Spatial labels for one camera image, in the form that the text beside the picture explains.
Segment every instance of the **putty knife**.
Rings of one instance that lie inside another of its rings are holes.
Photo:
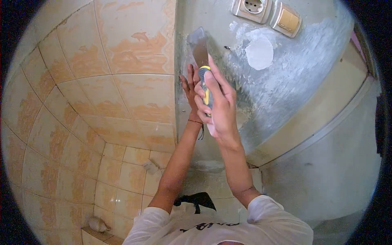
[[[211,91],[207,88],[204,81],[204,73],[206,71],[210,71],[211,67],[208,65],[208,52],[207,52],[207,37],[205,36],[204,30],[202,27],[199,27],[196,31],[192,32],[188,35],[188,44],[192,50],[193,57],[196,61],[196,65],[199,67],[199,77],[201,87],[205,92],[205,97],[203,102],[209,108],[212,109],[212,104],[214,99],[212,97]]]

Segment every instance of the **white plaster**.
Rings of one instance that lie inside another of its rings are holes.
[[[245,52],[248,64],[256,70],[262,70],[272,65],[274,48],[267,37],[262,34],[246,47]]]

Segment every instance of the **tile floor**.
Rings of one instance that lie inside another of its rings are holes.
[[[155,195],[161,171],[147,173],[142,164],[150,159],[161,169],[169,162],[171,154],[113,145],[107,143],[103,151],[96,184],[94,215],[112,229],[111,234],[125,239],[133,219],[149,205]],[[261,191],[259,169],[251,169],[254,184]],[[226,181],[225,171],[205,173],[190,170],[182,194],[207,192],[212,198],[218,216],[231,223],[246,222],[245,207],[233,197]]]

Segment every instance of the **electrical outlet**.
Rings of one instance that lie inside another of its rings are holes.
[[[272,0],[234,0],[231,12],[260,24],[267,22],[271,11]]]

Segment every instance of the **gray plaster wall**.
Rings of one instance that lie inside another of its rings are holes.
[[[238,121],[246,153],[276,132],[313,95],[349,41],[353,20],[339,1],[285,0],[303,18],[296,38],[231,14],[232,0],[179,0],[176,14],[176,72],[187,76],[194,63],[187,35],[203,26],[209,53],[238,94]],[[245,48],[266,37],[273,63],[257,71]],[[190,108],[176,81],[177,132],[181,137]],[[193,168],[223,168],[218,147],[207,132],[196,143]]]

